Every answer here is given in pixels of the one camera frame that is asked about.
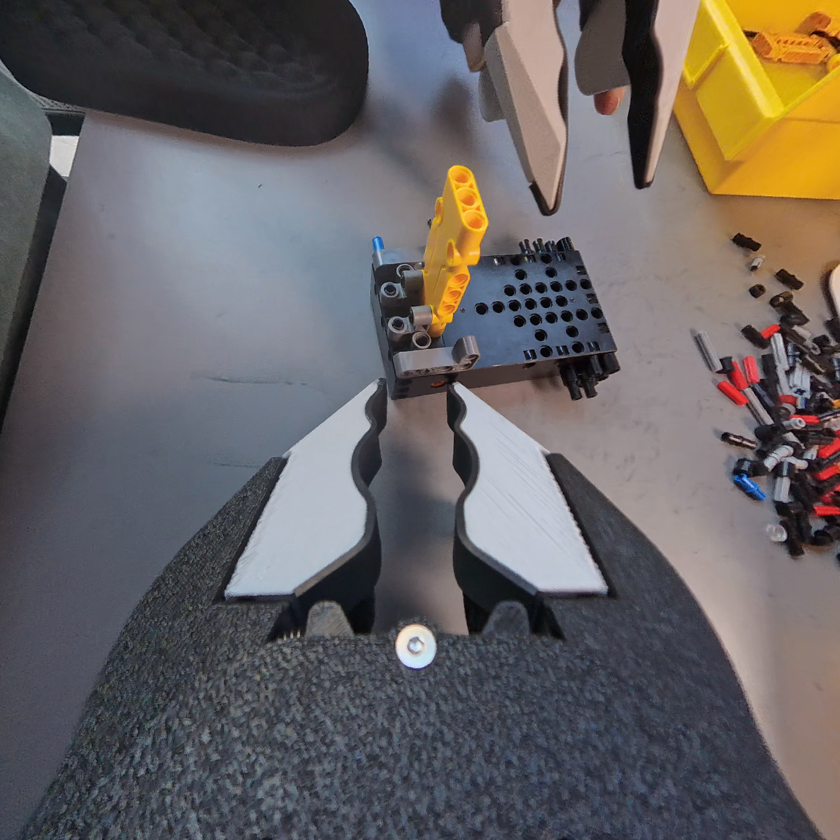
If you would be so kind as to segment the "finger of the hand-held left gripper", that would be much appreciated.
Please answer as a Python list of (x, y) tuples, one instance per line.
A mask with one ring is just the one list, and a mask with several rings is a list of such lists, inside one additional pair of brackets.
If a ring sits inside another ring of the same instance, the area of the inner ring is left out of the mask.
[(580, 1), (575, 79), (587, 96), (629, 88), (637, 189), (655, 178), (698, 8), (698, 1)]
[(560, 206), (568, 147), (568, 60), (552, 1), (491, 2), (482, 27), (490, 84), (534, 199)]

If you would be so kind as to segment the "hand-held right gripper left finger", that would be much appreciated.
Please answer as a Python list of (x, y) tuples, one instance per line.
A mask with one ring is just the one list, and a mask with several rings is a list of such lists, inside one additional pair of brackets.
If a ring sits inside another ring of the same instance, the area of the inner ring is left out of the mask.
[(373, 381), (284, 454), (226, 601), (301, 597), (356, 553), (373, 524), (361, 457), (378, 444), (385, 409), (385, 383)]

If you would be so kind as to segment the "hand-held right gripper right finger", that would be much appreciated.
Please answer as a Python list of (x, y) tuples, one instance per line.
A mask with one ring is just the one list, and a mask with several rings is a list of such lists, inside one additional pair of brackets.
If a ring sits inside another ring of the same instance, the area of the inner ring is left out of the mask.
[(549, 452), (462, 384), (447, 394), (456, 506), (454, 568), (472, 602), (606, 595)]

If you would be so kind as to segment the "black lego model yellow beam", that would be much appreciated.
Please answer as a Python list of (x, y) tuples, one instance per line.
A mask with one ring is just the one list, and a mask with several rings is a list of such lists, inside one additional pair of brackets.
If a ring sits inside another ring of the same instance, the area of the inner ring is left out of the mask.
[(424, 300), (425, 262), (406, 252), (371, 259), (371, 305), (389, 396), (431, 395), (559, 376), (572, 400), (596, 396), (620, 371), (617, 347), (581, 253), (569, 238), (512, 255), (481, 255), (440, 335)]

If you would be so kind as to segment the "pile of loose lego pieces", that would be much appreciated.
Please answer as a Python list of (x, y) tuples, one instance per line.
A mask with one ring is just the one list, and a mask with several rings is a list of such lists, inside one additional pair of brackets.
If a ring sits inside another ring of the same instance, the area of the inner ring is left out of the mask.
[(784, 287), (769, 299), (774, 321), (740, 330), (760, 354), (721, 355), (706, 331), (692, 330), (691, 337), (718, 378), (718, 391), (754, 420), (748, 436), (718, 434), (741, 451), (731, 483), (772, 505), (777, 521), (766, 527), (768, 537), (798, 559), (808, 548), (827, 549), (839, 540), (838, 318), (826, 302), (831, 318), (824, 332), (814, 332), (794, 296), (803, 281), (787, 269), (777, 269), (774, 278)]

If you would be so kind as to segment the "yellow storage bin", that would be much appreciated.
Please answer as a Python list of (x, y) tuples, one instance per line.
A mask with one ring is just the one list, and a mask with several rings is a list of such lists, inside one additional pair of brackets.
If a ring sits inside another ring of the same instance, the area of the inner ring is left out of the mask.
[(836, 1), (702, 1), (675, 115), (709, 193), (837, 200), (838, 65), (758, 57), (747, 32), (787, 34)]

